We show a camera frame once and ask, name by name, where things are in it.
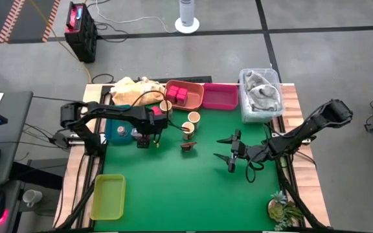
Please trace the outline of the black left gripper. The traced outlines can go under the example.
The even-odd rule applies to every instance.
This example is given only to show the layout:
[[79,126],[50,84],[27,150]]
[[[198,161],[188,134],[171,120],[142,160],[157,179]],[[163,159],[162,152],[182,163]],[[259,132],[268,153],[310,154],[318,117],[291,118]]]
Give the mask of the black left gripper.
[[163,129],[168,127],[168,117],[156,115],[153,110],[148,108],[136,108],[134,127],[141,135],[137,139],[138,148],[149,148],[151,135],[153,135],[153,143],[158,147]]

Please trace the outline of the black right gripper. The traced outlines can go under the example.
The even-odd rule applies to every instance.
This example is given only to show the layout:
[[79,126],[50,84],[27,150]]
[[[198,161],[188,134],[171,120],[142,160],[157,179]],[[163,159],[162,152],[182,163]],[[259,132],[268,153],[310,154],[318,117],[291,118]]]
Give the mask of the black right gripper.
[[261,168],[256,168],[253,165],[252,158],[256,155],[256,152],[260,152],[260,149],[257,147],[246,146],[241,141],[242,132],[239,129],[236,129],[234,134],[229,138],[217,140],[218,143],[222,144],[231,144],[231,157],[220,155],[214,153],[215,156],[222,159],[228,163],[228,172],[234,173],[236,167],[236,159],[244,159],[249,163],[249,167],[256,171],[261,170]]

